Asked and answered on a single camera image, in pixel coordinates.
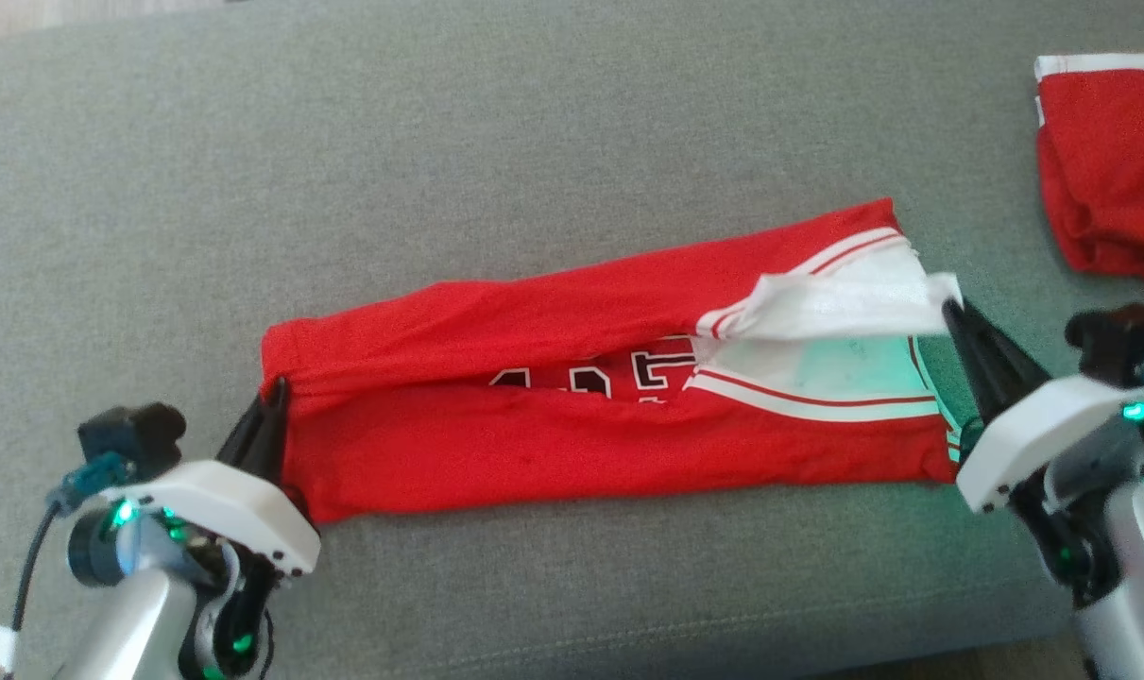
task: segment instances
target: couch cushion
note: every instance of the couch cushion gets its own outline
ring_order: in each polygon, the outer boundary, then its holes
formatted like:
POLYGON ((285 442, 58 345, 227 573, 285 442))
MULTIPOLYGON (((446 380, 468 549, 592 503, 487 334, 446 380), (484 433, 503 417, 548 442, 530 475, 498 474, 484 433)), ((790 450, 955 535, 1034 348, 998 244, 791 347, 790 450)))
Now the couch cushion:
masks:
MULTIPOLYGON (((269 324, 890 195, 1051 370, 1074 310, 1034 171, 1039 53, 1144 50, 1144 0, 257 0, 0 41, 0 620, 73 427, 161 400, 213 456, 269 324)), ((960 395, 944 341, 937 379, 960 395)), ((105 596, 46 547, 43 677, 105 596)), ((770 677, 1058 627, 952 489, 768 488, 325 533, 275 678, 770 677)))

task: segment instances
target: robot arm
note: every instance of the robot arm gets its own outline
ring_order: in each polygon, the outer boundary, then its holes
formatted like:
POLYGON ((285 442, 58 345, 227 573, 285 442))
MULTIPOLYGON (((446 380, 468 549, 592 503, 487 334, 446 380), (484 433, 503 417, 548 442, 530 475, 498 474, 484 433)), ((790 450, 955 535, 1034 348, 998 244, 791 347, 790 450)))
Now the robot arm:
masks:
POLYGON ((1072 318, 1080 373, 1054 380, 971 305, 946 322, 982 421, 963 432, 963 498, 1033 535, 1090 678, 1144 679, 1144 306, 1072 318))
MULTIPOLYGON (((113 591, 56 680, 263 677, 265 602, 320 552, 305 507, 280 488, 287 401, 285 380, 253 400, 216 460, 182 461, 184 420, 162 404, 79 427, 86 462, 48 496, 48 517, 106 501, 74 522, 67 561, 80 584, 113 591)), ((0 672, 14 669, 18 631, 19 616, 0 627, 0 672)))

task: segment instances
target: red jersey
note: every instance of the red jersey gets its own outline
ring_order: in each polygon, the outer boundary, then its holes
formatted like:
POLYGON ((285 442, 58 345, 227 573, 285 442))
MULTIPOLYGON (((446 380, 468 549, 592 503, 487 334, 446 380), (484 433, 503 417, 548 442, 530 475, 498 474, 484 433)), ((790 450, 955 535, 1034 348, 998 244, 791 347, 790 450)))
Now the red jersey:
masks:
MULTIPOLYGON (((284 477, 316 521, 754 483, 951 482, 953 428, 913 340, 793 321, 835 302, 829 285, 922 275, 882 199, 286 322, 262 346, 265 385, 291 380, 284 477), (780 307, 766 305, 787 284, 780 307)), ((939 303, 927 302, 938 318, 939 303)))

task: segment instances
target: black cable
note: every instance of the black cable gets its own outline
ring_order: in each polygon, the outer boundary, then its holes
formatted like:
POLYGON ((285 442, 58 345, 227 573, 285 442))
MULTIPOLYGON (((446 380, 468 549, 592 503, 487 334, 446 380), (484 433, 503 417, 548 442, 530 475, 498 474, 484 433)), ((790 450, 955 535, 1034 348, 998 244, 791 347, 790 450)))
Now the black cable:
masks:
MULTIPOLYGON (((22 567, 22 580, 18 580, 18 599, 14 602, 14 624, 10 625, 10 628, 15 633, 22 632, 22 624, 26 619, 26 598, 30 596, 30 583, 35 577, 35 561, 39 561, 39 552, 46 540, 46 531, 50 529, 50 522, 55 521, 57 514, 58 503, 49 504, 46 507, 46 514, 39 522, 39 529, 35 530, 35 537, 30 541, 26 563, 22 567)), ((5 680, 14 680, 14 672, 6 672, 5 680)))
POLYGON ((269 675, 269 666, 273 663, 273 617, 265 610, 265 663, 261 666, 261 680, 269 675))

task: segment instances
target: folded red jersey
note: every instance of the folded red jersey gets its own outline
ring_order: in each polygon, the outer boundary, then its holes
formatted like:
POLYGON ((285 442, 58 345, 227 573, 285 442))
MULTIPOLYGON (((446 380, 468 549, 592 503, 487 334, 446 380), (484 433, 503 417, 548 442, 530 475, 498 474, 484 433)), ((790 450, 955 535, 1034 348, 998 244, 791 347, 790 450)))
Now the folded red jersey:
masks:
POLYGON ((1144 55, 1039 56, 1042 198, 1080 271, 1144 278, 1144 55))
POLYGON ((317 521, 754 483, 951 482, 908 332, 956 295, 890 199, 270 327, 284 477, 317 521))

